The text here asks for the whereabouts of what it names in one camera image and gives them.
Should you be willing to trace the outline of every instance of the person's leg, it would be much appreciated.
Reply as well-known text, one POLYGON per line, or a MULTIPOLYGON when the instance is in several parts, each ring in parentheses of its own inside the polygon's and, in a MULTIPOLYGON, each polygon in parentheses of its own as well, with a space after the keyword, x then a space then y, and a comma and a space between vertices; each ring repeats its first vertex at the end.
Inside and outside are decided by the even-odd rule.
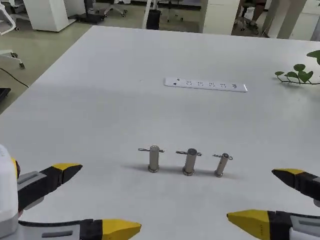
POLYGON ((240 15, 240 12, 241 12, 241 7, 244 5, 244 3, 246 2, 246 0, 240 0, 239 1, 239 6, 238 6, 238 10, 236 11, 236 16, 235 16, 235 19, 234 19, 234 22, 236 23, 237 22, 237 19, 240 15))
POLYGON ((255 8, 253 12, 252 22, 256 23, 258 18, 261 16, 261 14, 264 12, 266 7, 266 0, 255 0, 255 8))
POLYGON ((249 29, 255 34, 259 34, 258 26, 256 21, 261 16, 261 14, 264 12, 266 6, 266 0, 255 0, 255 8, 253 12, 253 17, 251 22, 249 23, 248 27, 249 29))

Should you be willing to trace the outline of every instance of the trash can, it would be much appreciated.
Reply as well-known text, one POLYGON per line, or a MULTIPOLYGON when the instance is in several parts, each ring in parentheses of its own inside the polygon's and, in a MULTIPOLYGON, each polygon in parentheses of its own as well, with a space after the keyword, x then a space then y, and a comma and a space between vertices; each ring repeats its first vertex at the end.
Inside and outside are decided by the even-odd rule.
POLYGON ((159 30, 160 15, 160 10, 150 9, 148 20, 146 21, 146 29, 159 30))

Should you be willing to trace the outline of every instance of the black cable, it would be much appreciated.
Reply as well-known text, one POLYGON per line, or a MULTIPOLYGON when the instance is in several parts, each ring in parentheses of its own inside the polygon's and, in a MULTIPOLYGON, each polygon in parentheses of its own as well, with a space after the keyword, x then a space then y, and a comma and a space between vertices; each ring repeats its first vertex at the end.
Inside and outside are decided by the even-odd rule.
POLYGON ((6 70, 4 70, 3 68, 0 67, 0 69, 2 71, 4 71, 5 73, 7 73, 10 77, 12 77, 14 80, 16 80, 17 82, 19 82, 20 84, 22 84, 23 86, 25 86, 26 88, 29 88, 28 85, 24 84, 22 81, 19 81, 18 79, 16 79, 14 76, 12 76, 12 74, 6 70))

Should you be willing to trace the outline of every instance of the white table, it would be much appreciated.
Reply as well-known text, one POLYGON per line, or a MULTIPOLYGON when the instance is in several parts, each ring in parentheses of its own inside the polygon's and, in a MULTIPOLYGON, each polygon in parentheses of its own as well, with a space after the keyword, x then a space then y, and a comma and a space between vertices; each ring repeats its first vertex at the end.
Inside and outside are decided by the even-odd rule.
POLYGON ((123 218, 142 224, 137 240, 248 240, 226 213, 320 214, 271 173, 320 175, 319 88, 273 79, 296 63, 317 70, 304 56, 319 47, 92 27, 0 116, 0 143, 23 173, 57 162, 84 165, 22 219, 123 218), (244 83, 248 92, 166 87, 166 76, 244 83), (137 151, 152 144, 166 150, 158 173, 147 170, 149 154, 137 151), (193 176, 182 174, 185 156, 175 153, 188 148, 203 153, 193 176), (233 161, 217 178, 219 159, 211 155, 223 152, 233 161))

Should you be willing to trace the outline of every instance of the plant stem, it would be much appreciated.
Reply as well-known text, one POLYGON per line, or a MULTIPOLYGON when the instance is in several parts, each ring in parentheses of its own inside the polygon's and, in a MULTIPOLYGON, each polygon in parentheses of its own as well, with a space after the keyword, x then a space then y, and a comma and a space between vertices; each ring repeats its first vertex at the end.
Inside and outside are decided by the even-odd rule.
POLYGON ((307 82, 296 82, 296 81, 282 81, 281 79, 280 79, 280 81, 282 82, 282 83, 292 83, 292 84, 306 84, 306 85, 320 85, 320 82, 316 82, 316 83, 307 83, 307 82))

